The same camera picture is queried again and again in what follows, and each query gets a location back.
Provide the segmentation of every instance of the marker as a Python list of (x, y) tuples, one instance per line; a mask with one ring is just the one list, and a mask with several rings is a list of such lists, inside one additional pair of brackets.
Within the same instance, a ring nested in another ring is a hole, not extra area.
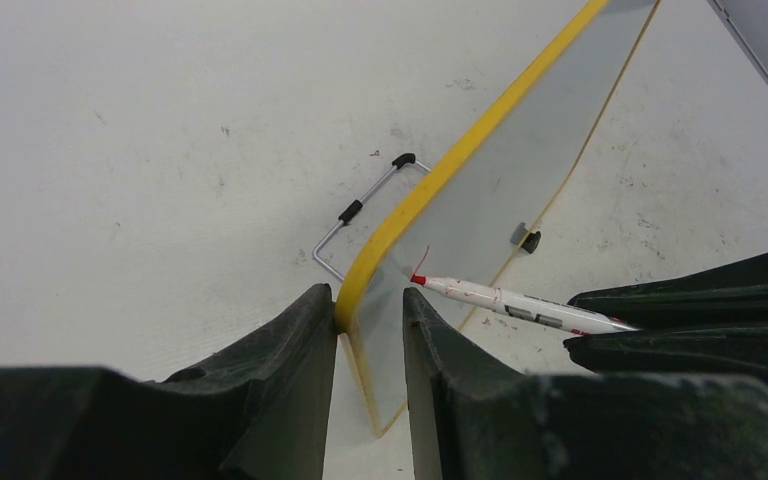
[(486, 308), (509, 317), (539, 323), (576, 335), (637, 330), (616, 319), (580, 308), (550, 302), (501, 288), (486, 287), (455, 278), (411, 276), (411, 282), (459, 302)]

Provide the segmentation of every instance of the metal wire handle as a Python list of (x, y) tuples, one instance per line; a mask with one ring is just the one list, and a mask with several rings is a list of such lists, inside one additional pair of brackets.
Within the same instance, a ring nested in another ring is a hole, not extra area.
[(339, 280), (341, 283), (345, 281), (346, 276), (340, 273), (339, 270), (331, 266), (330, 263), (328, 263), (322, 256), (319, 255), (319, 252), (322, 251), (323, 248), (325, 248), (325, 245), (328, 244), (328, 242), (331, 241), (332, 238), (334, 238), (337, 235), (337, 232), (340, 231), (341, 228), (348, 225), (349, 222), (352, 221), (353, 218), (355, 218), (355, 215), (357, 215), (360, 210), (363, 208), (363, 205), (366, 203), (367, 200), (372, 198), (373, 195), (382, 187), (384, 186), (387, 181), (390, 180), (390, 178), (399, 170), (402, 169), (405, 165), (416, 165), (421, 170), (423, 170), (425, 173), (429, 173), (431, 171), (430, 168), (428, 168), (425, 164), (421, 163), (419, 160), (416, 159), (416, 155), (412, 153), (404, 153), (402, 155), (399, 155), (398, 158), (393, 160), (391, 163), (391, 167), (389, 170), (384, 172), (384, 175), (381, 176), (378, 180), (375, 181), (374, 184), (372, 184), (371, 187), (369, 187), (369, 190), (366, 191), (363, 195), (361, 195), (360, 198), (353, 201), (345, 210), (343, 210), (343, 213), (340, 214), (339, 217), (337, 217), (337, 223), (331, 227), (331, 230), (328, 230), (328, 233), (325, 234), (324, 237), (322, 237), (322, 240), (319, 241), (319, 243), (316, 244), (315, 247), (313, 247), (313, 260), (318, 263), (322, 268), (324, 268), (328, 273), (334, 276), (337, 280)]

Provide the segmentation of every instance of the white floor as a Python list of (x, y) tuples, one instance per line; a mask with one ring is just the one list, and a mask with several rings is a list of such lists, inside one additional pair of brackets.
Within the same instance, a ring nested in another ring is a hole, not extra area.
[[(399, 153), (435, 163), (583, 3), (0, 2), (0, 365), (162, 379), (336, 293), (309, 253), (337, 214)], [(541, 230), (501, 284), (564, 301), (768, 250), (768, 89), (707, 2), (663, 2)], [(484, 320), (510, 365), (579, 370)], [(334, 384), (324, 478), (412, 478), (406, 416), (375, 440), (342, 352)]]

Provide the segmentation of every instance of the black rubber grip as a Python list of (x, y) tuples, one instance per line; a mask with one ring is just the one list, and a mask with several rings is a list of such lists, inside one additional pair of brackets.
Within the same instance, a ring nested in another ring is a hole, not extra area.
[(395, 165), (396, 170), (401, 170), (402, 167), (409, 163), (416, 163), (416, 155), (412, 153), (403, 153), (393, 160), (390, 165)]
[(355, 215), (357, 215), (357, 212), (359, 212), (361, 208), (363, 208), (363, 203), (361, 203), (360, 200), (355, 200), (351, 205), (349, 205), (349, 208), (343, 210), (343, 213), (341, 213), (337, 219), (342, 220), (343, 225), (348, 225), (349, 222), (355, 218)]

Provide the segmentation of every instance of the yellow edge trim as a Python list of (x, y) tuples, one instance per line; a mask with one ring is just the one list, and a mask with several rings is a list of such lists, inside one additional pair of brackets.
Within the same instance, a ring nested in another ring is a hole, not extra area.
[(476, 122), (458, 143), (440, 160), (422, 182), (370, 237), (346, 274), (343, 287), (337, 295), (335, 320), (342, 332), (357, 328), (354, 311), (360, 303), (378, 265), (389, 253), (396, 240), (410, 227), (434, 197), (466, 164), (482, 143), (502, 123), (519, 101), (537, 84), (540, 78), (560, 58), (578, 35), (587, 28), (611, 0), (590, 0), (561, 30), (561, 33), (537, 56), (490, 109)]

